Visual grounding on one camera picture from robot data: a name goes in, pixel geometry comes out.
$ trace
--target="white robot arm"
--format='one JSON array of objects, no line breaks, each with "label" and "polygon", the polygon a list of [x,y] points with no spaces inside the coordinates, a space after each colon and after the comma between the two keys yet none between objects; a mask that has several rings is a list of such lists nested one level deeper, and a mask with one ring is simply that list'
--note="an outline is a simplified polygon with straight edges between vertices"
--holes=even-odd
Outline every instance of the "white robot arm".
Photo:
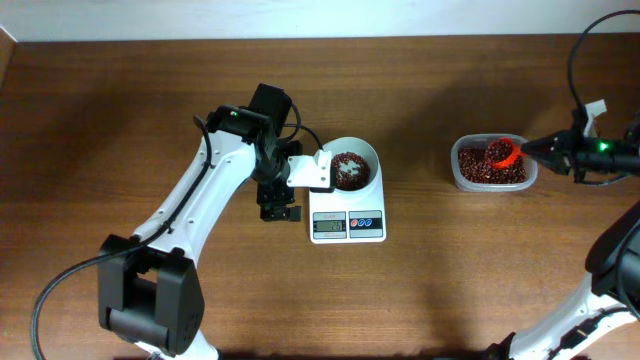
[{"label": "white robot arm", "polygon": [[[221,106],[209,115],[207,138],[191,166],[132,239],[150,239],[158,229],[167,230],[129,257],[100,264],[102,327],[156,359],[218,358],[199,330],[204,299],[195,268],[227,202],[253,178],[259,184],[263,220],[299,221],[299,207],[287,207],[295,201],[293,186],[323,192],[335,186],[335,171],[327,163],[330,152],[320,149],[314,157],[302,156],[299,142],[278,139],[291,106],[281,89],[261,84],[249,108]],[[111,235],[101,253],[122,251],[131,243]],[[138,276],[151,270],[158,272],[157,283]]]},{"label": "white robot arm", "polygon": [[570,360],[608,332],[637,319],[619,301],[591,290],[592,276],[535,326],[516,334],[509,358]]}]

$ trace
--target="red beans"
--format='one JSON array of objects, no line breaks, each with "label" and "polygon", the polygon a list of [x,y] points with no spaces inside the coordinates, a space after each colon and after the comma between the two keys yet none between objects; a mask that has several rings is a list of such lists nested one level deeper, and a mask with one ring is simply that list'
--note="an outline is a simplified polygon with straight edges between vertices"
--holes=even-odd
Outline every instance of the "red beans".
[{"label": "red beans", "polygon": [[[341,164],[349,165],[350,162],[358,165],[343,171]],[[367,186],[371,169],[364,158],[352,152],[338,154],[331,159],[331,166],[336,169],[336,186],[340,190],[355,191]]]},{"label": "red beans", "polygon": [[460,172],[465,179],[480,184],[518,184],[526,180],[524,160],[519,157],[506,169],[494,169],[492,162],[502,161],[511,154],[511,145],[497,142],[490,149],[461,148],[458,150]]},{"label": "red beans", "polygon": [[511,144],[494,141],[489,144],[489,148],[484,153],[484,158],[489,163],[497,163],[508,158],[511,152],[513,152],[513,146]]}]

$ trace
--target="plastic container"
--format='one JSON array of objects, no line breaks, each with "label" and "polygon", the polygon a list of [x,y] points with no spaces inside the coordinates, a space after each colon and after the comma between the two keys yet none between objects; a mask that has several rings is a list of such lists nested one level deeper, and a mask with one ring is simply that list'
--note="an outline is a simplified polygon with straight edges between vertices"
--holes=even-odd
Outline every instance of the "plastic container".
[{"label": "plastic container", "polygon": [[518,184],[479,184],[467,180],[460,172],[460,164],[458,163],[458,150],[463,147],[473,147],[479,149],[486,149],[492,142],[501,139],[508,138],[513,141],[514,144],[520,146],[527,142],[527,139],[518,135],[511,134],[476,134],[463,136],[453,145],[451,149],[451,168],[453,169],[453,177],[455,178],[456,186],[462,191],[470,192],[505,192],[505,191],[519,191],[524,190],[531,186],[538,178],[538,164],[529,158],[524,157],[524,170],[526,172],[526,179],[522,183]]}]

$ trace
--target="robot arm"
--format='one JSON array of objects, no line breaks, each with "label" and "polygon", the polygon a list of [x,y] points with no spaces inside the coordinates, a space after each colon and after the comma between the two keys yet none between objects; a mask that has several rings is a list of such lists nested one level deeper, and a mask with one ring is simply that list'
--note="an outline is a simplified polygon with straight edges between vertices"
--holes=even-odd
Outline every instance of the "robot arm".
[{"label": "robot arm", "polygon": [[[208,139],[203,137],[189,169],[132,239],[148,239],[170,224],[168,230],[142,250],[99,266],[103,328],[149,351],[152,358],[218,358],[199,330],[204,298],[196,266],[231,196],[251,177],[258,182],[263,220],[299,221],[300,208],[287,207],[295,201],[292,186],[319,191],[335,186],[335,172],[327,163],[330,152],[301,156],[299,142],[278,139],[290,107],[282,90],[261,84],[248,108],[221,106],[209,115]],[[131,239],[110,235],[100,252],[115,253],[131,245]],[[148,271],[157,271],[157,282],[139,276]]]},{"label": "robot arm", "polygon": [[[603,101],[573,112],[571,129],[530,141],[522,151],[557,174],[574,172],[576,183],[607,185],[640,174],[640,119],[623,140],[599,139],[595,117]],[[589,172],[618,173],[608,182],[585,181]],[[608,332],[635,320],[640,307],[640,202],[605,231],[589,252],[578,289],[532,328],[493,344],[483,359],[569,360]]]}]

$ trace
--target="cable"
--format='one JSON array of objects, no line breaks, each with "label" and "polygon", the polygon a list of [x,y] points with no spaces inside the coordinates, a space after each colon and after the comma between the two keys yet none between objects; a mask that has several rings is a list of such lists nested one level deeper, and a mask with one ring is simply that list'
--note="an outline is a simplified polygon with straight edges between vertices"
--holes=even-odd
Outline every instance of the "cable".
[{"label": "cable", "polygon": [[193,195],[194,191],[196,190],[196,188],[198,187],[198,185],[206,175],[211,164],[211,140],[209,139],[207,128],[204,124],[204,121],[202,121],[200,117],[194,116],[193,120],[196,123],[196,125],[200,128],[200,130],[202,130],[202,135],[204,136],[204,141],[207,146],[207,157],[206,157],[204,166],[202,166],[202,170],[200,170],[200,173],[198,173],[198,176],[193,181],[193,183],[191,184],[191,186],[189,187],[185,195],[182,197],[182,200],[180,201],[180,203],[178,203],[178,206],[176,206],[176,208],[173,210],[171,215],[169,215],[167,220],[165,220],[160,226],[160,228],[158,228],[158,230],[155,233],[153,233],[149,238],[143,241],[140,241],[139,243],[133,245],[129,249],[118,251],[111,254],[96,256],[94,258],[78,263],[66,269],[65,271],[61,272],[58,276],[56,276],[53,280],[51,280],[49,284],[47,284],[47,286],[38,296],[38,299],[36,300],[36,303],[33,307],[33,313],[31,314],[31,334],[30,334],[31,349],[33,350],[33,354],[35,355],[37,360],[46,360],[46,358],[44,357],[44,354],[42,353],[42,347],[40,346],[40,337],[38,334],[38,326],[40,323],[40,312],[42,311],[42,306],[44,305],[45,300],[47,300],[47,297],[49,296],[49,294],[51,294],[53,289],[56,288],[56,286],[58,286],[63,280],[65,280],[69,276],[77,273],[80,270],[86,269],[89,266],[97,265],[105,261],[109,261],[113,258],[127,256],[137,251],[140,251],[141,249],[145,248],[147,245],[151,244],[153,241],[158,239],[162,234],[164,234],[165,231],[171,230],[171,224],[175,221],[178,215],[180,215],[180,212],[182,211],[184,206],[187,204],[187,202],[189,201],[189,198]]},{"label": "cable", "polygon": [[[295,127],[297,125],[294,124],[284,124],[285,127]],[[300,129],[308,132],[309,134],[311,134],[311,136],[313,136],[313,138],[316,140],[316,143],[318,144],[318,148],[322,151],[324,151],[324,146],[322,145],[322,142],[320,141],[320,139],[318,138],[318,135],[316,135],[316,133],[313,132],[313,130],[309,129],[308,127],[304,126],[304,125],[300,125],[299,126]]]},{"label": "cable", "polygon": [[289,141],[293,140],[293,138],[296,136],[296,134],[300,130],[300,127],[302,126],[302,116],[300,116],[300,111],[298,111],[298,107],[296,106],[296,104],[291,103],[291,108],[293,109],[293,112],[296,114],[296,125],[295,125],[296,129],[293,130],[293,133],[291,135],[287,136],[286,138],[280,139],[279,141],[281,144],[286,144]]},{"label": "cable", "polygon": [[318,144],[318,148],[320,150],[324,150],[324,146],[322,145],[322,142],[320,141],[320,139],[318,138],[318,135],[316,135],[316,133],[313,132],[313,130],[309,129],[308,127],[302,125],[302,116],[300,116],[300,111],[298,111],[298,107],[296,106],[296,104],[291,103],[291,108],[293,108],[293,112],[296,114],[296,123],[294,124],[284,124],[284,127],[292,127],[295,128],[295,130],[293,130],[293,133],[289,136],[287,136],[286,138],[282,138],[280,139],[278,142],[280,144],[286,144],[289,141],[293,140],[293,138],[298,134],[298,131],[300,129],[307,131],[309,134],[311,134],[311,136],[313,136],[313,138],[316,140],[316,143]]},{"label": "cable", "polygon": [[560,338],[560,344],[558,344],[558,346],[555,349],[549,351],[549,357],[547,358],[547,360],[551,360],[555,358],[556,356],[558,356],[558,354],[562,350],[573,349],[574,347],[577,346],[577,344],[584,341],[584,339],[586,339],[587,336],[589,336],[593,331],[595,331],[602,320],[604,320],[605,318],[613,314],[617,314],[621,312],[629,312],[629,309],[619,307],[619,308],[603,310],[600,312],[600,314],[598,314],[598,316],[591,319],[586,319],[583,322],[581,322],[579,325],[573,327],[567,333],[562,335],[562,337]]},{"label": "cable", "polygon": [[591,29],[596,27],[598,24],[600,24],[601,22],[603,22],[603,21],[605,21],[607,19],[615,17],[615,16],[629,15],[629,14],[640,15],[640,10],[616,11],[616,12],[613,12],[611,14],[605,15],[605,16],[601,17],[600,19],[594,21],[591,25],[589,25],[589,27],[587,27],[587,29],[585,31],[582,32],[582,34],[578,38],[578,41],[576,41],[576,43],[573,45],[573,48],[571,49],[571,53],[569,54],[569,61],[567,63],[567,80],[569,81],[569,89],[571,90],[571,95],[573,95],[573,98],[576,101],[576,105],[578,106],[578,109],[580,109],[581,111],[584,108],[584,104],[582,103],[582,100],[580,100],[580,97],[578,96],[578,93],[576,92],[576,87],[575,87],[575,85],[573,83],[573,60],[576,57],[576,54],[578,53],[578,49],[580,48],[580,45],[582,44],[584,39],[589,34],[589,31],[591,31]]},{"label": "cable", "polygon": [[627,237],[622,242],[620,250],[618,251],[618,256],[616,257],[616,264],[614,269],[616,274],[616,289],[618,290],[618,297],[620,298],[620,302],[622,302],[629,309],[633,316],[640,320],[640,312],[638,311],[638,308],[635,306],[635,304],[631,302],[631,299],[629,299],[629,296],[624,289],[624,279],[622,277],[622,265],[624,262],[624,256],[626,255],[627,251],[629,251],[629,246],[631,246],[631,242],[633,241],[638,231],[640,231],[640,223],[636,224],[634,228],[629,231]]},{"label": "cable", "polygon": [[622,175],[618,175],[618,176],[612,177],[611,179],[607,179],[607,180],[604,180],[604,181],[585,181],[585,180],[583,180],[583,181],[580,182],[580,184],[587,185],[587,186],[596,186],[596,187],[597,186],[607,186],[607,185],[615,184],[618,181],[622,181],[622,180],[624,180],[626,178],[629,178],[629,177],[631,177],[630,174],[622,174]]}]

